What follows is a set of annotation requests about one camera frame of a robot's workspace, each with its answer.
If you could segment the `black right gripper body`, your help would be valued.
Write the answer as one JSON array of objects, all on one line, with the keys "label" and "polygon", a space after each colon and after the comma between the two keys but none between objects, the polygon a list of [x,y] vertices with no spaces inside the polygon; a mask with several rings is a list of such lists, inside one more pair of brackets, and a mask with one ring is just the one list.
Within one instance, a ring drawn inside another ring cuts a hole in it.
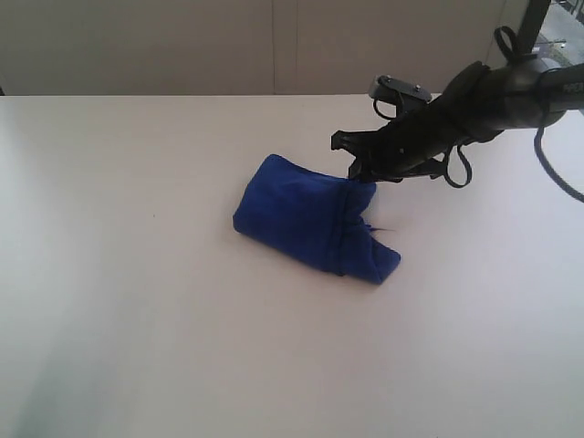
[{"label": "black right gripper body", "polygon": [[387,124],[367,130],[367,145],[350,153],[369,164],[377,182],[399,183],[418,176],[453,180],[448,166],[452,151],[461,149],[460,97],[444,93],[421,108],[401,113],[377,100],[372,106]]}]

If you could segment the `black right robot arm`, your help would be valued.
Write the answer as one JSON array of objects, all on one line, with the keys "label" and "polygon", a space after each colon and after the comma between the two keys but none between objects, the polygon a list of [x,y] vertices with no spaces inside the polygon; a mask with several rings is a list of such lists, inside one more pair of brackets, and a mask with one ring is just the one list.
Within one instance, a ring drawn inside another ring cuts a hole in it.
[{"label": "black right robot arm", "polygon": [[546,128],[582,109],[583,67],[556,67],[537,57],[497,69],[475,62],[437,98],[390,76],[376,77],[369,96],[396,113],[377,130],[332,135],[332,150],[355,158],[349,177],[364,183],[446,178],[452,151],[487,143],[505,130]]}]

